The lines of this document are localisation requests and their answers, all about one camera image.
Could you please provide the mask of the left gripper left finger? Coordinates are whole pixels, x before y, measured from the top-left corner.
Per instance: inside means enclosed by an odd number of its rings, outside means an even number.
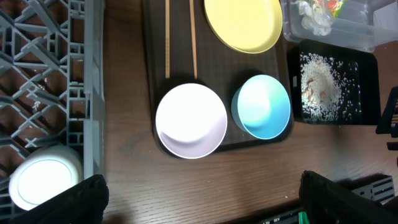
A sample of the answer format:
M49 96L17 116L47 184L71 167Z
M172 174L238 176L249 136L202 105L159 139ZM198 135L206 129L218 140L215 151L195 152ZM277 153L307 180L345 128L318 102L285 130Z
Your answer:
M97 224L109 202L105 178L95 174L39 206L13 218L11 224Z

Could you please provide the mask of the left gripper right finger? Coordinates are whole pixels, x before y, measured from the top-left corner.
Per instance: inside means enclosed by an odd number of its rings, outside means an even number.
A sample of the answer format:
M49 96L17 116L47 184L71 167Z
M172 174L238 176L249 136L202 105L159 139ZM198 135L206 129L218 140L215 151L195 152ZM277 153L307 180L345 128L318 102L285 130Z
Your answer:
M301 176L299 199L310 223L397 223L396 210L310 170Z

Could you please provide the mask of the rice food scraps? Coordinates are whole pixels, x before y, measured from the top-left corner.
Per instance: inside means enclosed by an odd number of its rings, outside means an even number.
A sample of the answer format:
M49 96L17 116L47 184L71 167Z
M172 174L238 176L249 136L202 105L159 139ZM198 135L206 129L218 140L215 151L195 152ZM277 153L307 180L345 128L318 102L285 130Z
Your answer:
M301 53L300 81L302 116L306 123L360 123L362 106L357 62Z

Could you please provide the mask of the light blue bowl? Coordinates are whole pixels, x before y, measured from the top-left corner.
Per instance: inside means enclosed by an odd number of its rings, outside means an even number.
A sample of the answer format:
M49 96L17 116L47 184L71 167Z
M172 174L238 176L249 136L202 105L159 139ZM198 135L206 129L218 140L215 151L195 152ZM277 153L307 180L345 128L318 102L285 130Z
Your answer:
M291 115L285 87L269 75L255 75L239 87L231 100L234 122L251 136L270 140L286 129Z

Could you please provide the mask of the pink bowl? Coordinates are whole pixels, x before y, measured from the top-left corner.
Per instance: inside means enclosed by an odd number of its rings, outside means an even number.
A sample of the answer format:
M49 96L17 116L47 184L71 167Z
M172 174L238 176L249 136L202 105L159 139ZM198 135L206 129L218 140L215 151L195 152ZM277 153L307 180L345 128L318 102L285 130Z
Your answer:
M168 91L155 114L161 143L183 159L199 159L213 153L221 145L227 127L228 116L221 98L197 83Z

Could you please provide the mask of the clear plastic film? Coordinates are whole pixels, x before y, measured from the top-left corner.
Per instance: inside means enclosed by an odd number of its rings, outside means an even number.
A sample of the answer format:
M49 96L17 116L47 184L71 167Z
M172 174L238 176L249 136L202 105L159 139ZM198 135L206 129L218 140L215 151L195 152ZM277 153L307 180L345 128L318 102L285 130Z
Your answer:
M298 7L298 13L302 16L302 27L317 36L329 35L333 19L326 4L327 1L324 0L298 0L293 2L293 5Z

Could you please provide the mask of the green snack wrapper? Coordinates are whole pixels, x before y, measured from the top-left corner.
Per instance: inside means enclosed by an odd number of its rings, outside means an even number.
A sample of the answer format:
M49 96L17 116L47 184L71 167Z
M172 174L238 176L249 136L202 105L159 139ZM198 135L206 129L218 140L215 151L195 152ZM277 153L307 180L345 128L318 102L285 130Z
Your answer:
M346 0L315 0L315 4L324 7L333 17L338 17Z

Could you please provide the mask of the wooden chopstick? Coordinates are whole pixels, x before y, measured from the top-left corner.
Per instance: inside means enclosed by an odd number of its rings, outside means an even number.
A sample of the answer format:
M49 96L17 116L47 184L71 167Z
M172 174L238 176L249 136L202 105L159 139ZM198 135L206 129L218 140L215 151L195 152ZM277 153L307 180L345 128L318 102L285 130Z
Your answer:
M194 0L189 0L190 8L190 30L191 30L191 43L192 43L192 60L193 60L193 75L197 79L197 43L196 43L196 30L195 30L195 8Z
M165 0L165 77L170 78L170 1Z

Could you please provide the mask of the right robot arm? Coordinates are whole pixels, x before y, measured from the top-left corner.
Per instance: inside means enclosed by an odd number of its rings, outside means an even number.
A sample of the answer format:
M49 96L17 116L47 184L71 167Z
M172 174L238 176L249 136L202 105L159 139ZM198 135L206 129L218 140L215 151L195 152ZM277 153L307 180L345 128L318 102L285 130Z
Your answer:
M390 91L376 134L390 134L391 138L397 139L397 87Z

